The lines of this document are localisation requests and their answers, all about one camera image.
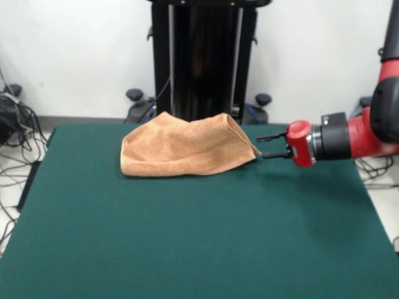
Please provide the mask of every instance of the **white floor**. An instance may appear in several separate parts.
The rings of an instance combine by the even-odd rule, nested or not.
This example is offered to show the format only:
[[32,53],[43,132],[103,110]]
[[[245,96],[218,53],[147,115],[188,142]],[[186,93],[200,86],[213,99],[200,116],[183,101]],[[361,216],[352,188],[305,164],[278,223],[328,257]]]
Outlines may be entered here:
[[[26,151],[24,156],[29,161],[35,161],[39,156],[39,151],[33,142],[31,142],[31,145],[33,148],[32,152],[30,153]],[[6,155],[21,161],[24,160],[21,155],[20,148],[3,146],[0,148],[0,155]],[[382,163],[380,159],[368,159],[368,161],[374,166],[381,166]],[[19,202],[19,198],[24,187],[24,181],[27,179],[27,175],[29,174],[30,166],[16,168],[6,172],[3,172],[3,169],[20,165],[20,162],[0,156],[0,201],[2,202],[3,206],[6,207],[6,210],[13,219],[17,219],[19,216],[19,213],[14,207]],[[8,184],[15,184],[15,180],[21,183],[7,187]],[[389,170],[388,174],[384,175],[378,180],[378,183],[399,184],[399,158],[397,159],[395,165]],[[399,188],[387,190],[369,190],[369,195],[372,198],[385,231],[387,232],[387,237],[391,240],[391,242],[393,242],[395,238],[399,237]],[[8,223],[9,225],[7,227],[6,234],[11,231],[14,224],[12,221],[10,221],[8,215],[0,208],[0,239]],[[4,249],[6,248],[7,242],[8,238],[5,242],[3,242],[3,244],[1,244],[0,257],[1,253],[4,252]],[[399,240],[397,240],[394,245],[396,246],[396,251],[399,252]]]

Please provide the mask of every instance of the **cable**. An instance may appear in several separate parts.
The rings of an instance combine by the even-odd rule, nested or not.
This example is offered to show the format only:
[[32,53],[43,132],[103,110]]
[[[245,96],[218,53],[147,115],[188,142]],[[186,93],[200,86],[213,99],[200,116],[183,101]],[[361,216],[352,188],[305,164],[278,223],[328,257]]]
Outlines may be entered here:
[[21,103],[20,105],[22,105],[25,109],[28,109],[28,110],[32,113],[32,116],[33,116],[33,118],[34,118],[34,120],[35,120],[35,123],[36,123],[36,126],[37,126],[37,130],[39,131],[39,134],[40,134],[41,138],[43,138],[44,141],[45,141],[46,143],[48,143],[49,141],[48,141],[47,138],[43,135],[43,131],[42,131],[42,128],[41,128],[40,123],[39,123],[39,119],[37,118],[37,115],[36,115],[35,111],[33,111],[30,107],[26,106],[26,105],[23,104],[23,103]]
[[24,182],[26,182],[26,180],[25,180],[25,181],[17,181],[16,179],[14,179],[14,178],[13,178],[12,176],[10,176],[9,174],[6,174],[6,171],[4,171],[4,168],[2,167],[1,164],[0,164],[0,168],[1,168],[1,170],[3,171],[3,173],[4,173],[9,179],[11,179],[11,180],[13,180],[13,181],[15,182],[14,184],[0,185],[0,187],[11,187],[11,186],[19,185],[19,188],[20,188],[21,190],[23,190],[21,184],[24,183]]
[[18,163],[21,163],[21,164],[26,164],[26,163],[23,162],[22,160],[19,160],[19,159],[10,157],[10,156],[6,156],[5,154],[2,154],[2,153],[0,153],[0,156],[4,157],[4,158],[6,158],[6,159],[9,159],[9,160],[13,160],[13,161],[18,162]]
[[393,157],[385,157],[385,165],[382,167],[375,168],[370,163],[366,162],[364,159],[360,158],[355,160],[355,165],[358,169],[366,172],[368,174],[368,178],[364,179],[363,182],[367,182],[369,180],[374,180],[386,174],[388,170],[393,166],[394,160]]
[[[0,176],[10,176],[8,174],[0,174]],[[29,175],[28,174],[13,174],[13,178],[27,178]]]
[[12,95],[15,95],[14,94],[14,91],[10,88],[10,86],[7,84],[7,82],[6,82],[6,79],[4,79],[4,75],[3,75],[3,73],[2,73],[2,68],[1,68],[1,64],[0,64],[0,77],[1,77],[1,80],[2,80],[2,82],[3,82],[3,84],[7,87],[7,89],[11,92],[11,94]]
[[375,189],[393,189],[399,187],[399,184],[379,184],[375,183],[377,178],[387,174],[388,170],[394,165],[395,161],[392,156],[384,157],[385,165],[381,167],[374,167],[364,159],[355,160],[355,165],[359,170],[365,172],[368,177],[363,179],[364,185],[369,190]]
[[18,206],[7,206],[6,209],[16,209]]
[[254,118],[255,124],[258,125],[259,119],[257,118],[256,112],[254,111],[254,109],[250,106],[250,104],[247,104],[247,103],[245,104],[245,108],[250,112],[250,114]]
[[[17,220],[18,220],[18,218],[17,218],[17,219],[10,220],[10,221],[6,224],[6,228],[4,229],[4,232],[3,232],[2,237],[1,237],[1,239],[0,239],[0,249],[1,249],[1,250],[5,248],[5,246],[2,246],[2,245],[3,245],[4,241],[7,240],[7,238],[8,238],[8,237],[12,234],[12,232],[14,231],[14,228],[15,228],[15,225],[16,225]],[[12,229],[11,229],[9,232],[7,232],[7,231],[8,231],[8,226],[9,226],[11,223],[13,223],[14,226],[12,227]]]
[[396,241],[399,241],[399,236],[394,238],[394,240],[392,241],[392,244],[395,246]]
[[152,115],[154,114],[154,108],[151,107],[151,111],[148,112],[148,117],[147,117],[147,121],[151,120]]
[[1,202],[1,199],[0,199],[0,207],[1,207],[1,209],[4,211],[4,213],[6,213],[7,217],[8,217],[11,221],[15,222],[15,219],[11,217],[11,215],[8,213],[7,209],[3,206],[2,202]]
[[8,167],[8,168],[0,171],[0,174],[3,174],[4,172],[12,170],[12,169],[18,169],[18,168],[22,168],[22,167],[26,167],[26,166],[30,166],[30,164],[24,164],[24,165],[19,165],[19,166],[11,166],[11,167]]
[[12,184],[0,184],[0,187],[1,188],[6,188],[6,187],[13,187],[13,186],[16,186],[16,185],[19,185],[19,187],[21,188],[21,190],[23,189],[22,187],[21,187],[21,184],[23,184],[23,183],[25,183],[26,182],[26,180],[25,181],[16,181],[15,183],[12,183]]
[[163,95],[163,93],[165,92],[166,88],[169,86],[169,83],[170,83],[170,77],[166,81],[166,83],[163,86],[161,92],[154,99],[154,102],[151,103],[151,105],[145,110],[145,112],[141,115],[141,117],[138,119],[138,121],[136,123],[140,123],[143,120],[143,118],[147,115],[147,113],[155,106],[155,104],[157,103],[159,98]]
[[129,118],[129,115],[131,114],[132,110],[133,110],[134,108],[136,108],[136,107],[137,107],[136,105],[132,105],[132,106],[129,108],[129,111],[127,111],[127,116],[126,116],[125,120],[123,121],[123,123],[126,123],[126,122],[127,122],[128,118]]
[[38,155],[38,157],[37,157],[37,159],[36,159],[35,161],[29,161],[29,160],[25,157],[25,154],[24,154],[24,148],[25,148],[25,147],[22,146],[21,154],[22,154],[22,157],[24,158],[24,160],[26,161],[26,164],[28,164],[28,165],[31,165],[33,162],[38,162],[38,161],[40,161],[40,158],[42,157],[42,151],[41,151],[41,149],[40,149],[39,144],[37,143],[37,140],[36,140],[34,137],[28,138],[28,139],[26,140],[26,144],[27,144],[27,145],[29,146],[29,148],[30,148],[29,151],[30,151],[30,152],[32,151],[31,144],[29,143],[29,140],[30,140],[30,139],[33,139],[33,140],[34,140],[35,145],[36,145],[36,148],[37,148],[37,151],[39,152],[39,155]]
[[357,110],[359,110],[359,108],[361,108],[360,106],[360,102],[357,102],[356,107],[352,110],[352,112],[349,115],[349,118],[353,118],[357,115]]

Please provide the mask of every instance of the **floor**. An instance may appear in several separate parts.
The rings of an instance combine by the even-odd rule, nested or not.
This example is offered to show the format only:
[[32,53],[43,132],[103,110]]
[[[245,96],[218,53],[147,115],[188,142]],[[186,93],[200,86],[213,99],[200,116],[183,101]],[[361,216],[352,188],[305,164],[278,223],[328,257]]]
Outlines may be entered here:
[[[30,144],[32,151],[24,151],[24,156],[22,156],[21,148],[6,146],[0,148],[0,201],[9,214],[7,215],[4,209],[0,207],[0,240],[2,236],[10,234],[14,227],[14,221],[10,220],[9,216],[15,222],[17,222],[19,217],[15,206],[19,202],[25,180],[30,170],[30,166],[24,166],[21,162],[37,160],[39,158],[39,151],[40,159],[44,156],[42,144],[37,146],[32,140]],[[382,159],[367,159],[367,161],[373,166],[381,166],[383,163]],[[396,159],[396,163],[389,169],[388,173],[376,180],[376,183],[399,184],[399,158]],[[393,242],[394,239],[399,237],[399,188],[374,189],[368,190],[368,192],[387,232],[387,237]],[[1,244],[0,257],[6,249],[8,240],[9,237]],[[399,239],[395,242],[394,246],[395,250],[399,252]]]

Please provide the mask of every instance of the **orange towel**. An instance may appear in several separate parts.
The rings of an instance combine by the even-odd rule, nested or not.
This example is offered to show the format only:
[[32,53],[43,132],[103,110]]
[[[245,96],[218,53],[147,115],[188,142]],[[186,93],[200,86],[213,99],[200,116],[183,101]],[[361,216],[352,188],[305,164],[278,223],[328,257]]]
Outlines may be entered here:
[[122,141],[120,167],[127,176],[163,177],[222,173],[261,154],[231,116],[187,122],[166,112]]

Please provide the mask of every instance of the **black stand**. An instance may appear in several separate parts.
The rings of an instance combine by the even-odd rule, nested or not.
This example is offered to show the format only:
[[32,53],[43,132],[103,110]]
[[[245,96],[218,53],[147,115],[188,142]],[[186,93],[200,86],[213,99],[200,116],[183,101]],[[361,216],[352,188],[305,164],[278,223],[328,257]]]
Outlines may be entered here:
[[271,0],[152,0],[157,113],[243,118],[257,12]]

